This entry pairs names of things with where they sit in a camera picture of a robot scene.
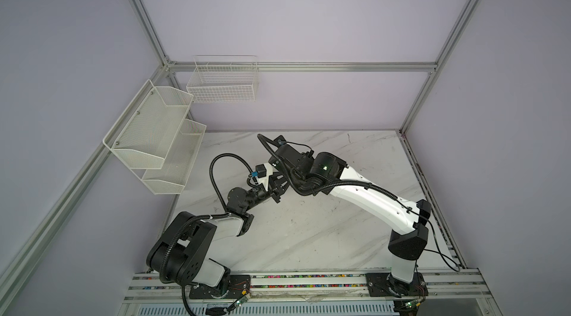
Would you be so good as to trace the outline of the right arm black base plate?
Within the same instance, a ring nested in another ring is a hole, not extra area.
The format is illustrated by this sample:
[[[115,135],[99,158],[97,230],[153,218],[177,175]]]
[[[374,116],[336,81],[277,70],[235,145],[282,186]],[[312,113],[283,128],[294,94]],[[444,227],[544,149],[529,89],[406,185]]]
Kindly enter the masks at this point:
[[[405,283],[395,279],[391,273],[367,273],[366,284],[370,297],[421,298],[428,295],[424,277],[413,273],[413,280]]]

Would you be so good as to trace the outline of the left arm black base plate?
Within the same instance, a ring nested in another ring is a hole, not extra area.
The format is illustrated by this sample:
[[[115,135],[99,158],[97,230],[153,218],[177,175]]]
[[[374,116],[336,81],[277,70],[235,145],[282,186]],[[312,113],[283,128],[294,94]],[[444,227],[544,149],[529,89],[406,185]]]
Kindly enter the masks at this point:
[[[196,284],[186,287],[185,294],[190,300],[234,300],[241,298],[251,288],[251,276],[246,274],[231,274],[223,278],[218,286]]]

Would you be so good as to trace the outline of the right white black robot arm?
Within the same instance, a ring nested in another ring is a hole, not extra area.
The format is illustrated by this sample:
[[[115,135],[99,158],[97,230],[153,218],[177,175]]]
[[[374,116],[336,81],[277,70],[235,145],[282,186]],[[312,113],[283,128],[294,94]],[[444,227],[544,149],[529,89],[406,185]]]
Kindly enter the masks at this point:
[[[269,165],[282,173],[300,196],[323,193],[350,202],[391,227],[388,250],[393,255],[388,292],[402,298],[414,290],[416,264],[428,244],[431,203],[408,201],[364,178],[336,155],[300,153],[279,136],[258,140],[271,154]]]

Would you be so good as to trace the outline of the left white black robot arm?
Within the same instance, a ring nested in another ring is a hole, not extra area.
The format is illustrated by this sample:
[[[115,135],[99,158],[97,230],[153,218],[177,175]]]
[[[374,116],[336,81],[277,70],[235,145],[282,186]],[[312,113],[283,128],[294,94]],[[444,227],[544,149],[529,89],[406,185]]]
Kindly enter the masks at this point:
[[[217,287],[224,282],[228,268],[209,257],[212,242],[245,234],[254,220],[249,210],[268,199],[279,202],[289,187],[282,173],[257,180],[249,190],[229,191],[226,213],[194,216],[183,211],[175,217],[147,255],[147,266],[162,283]]]

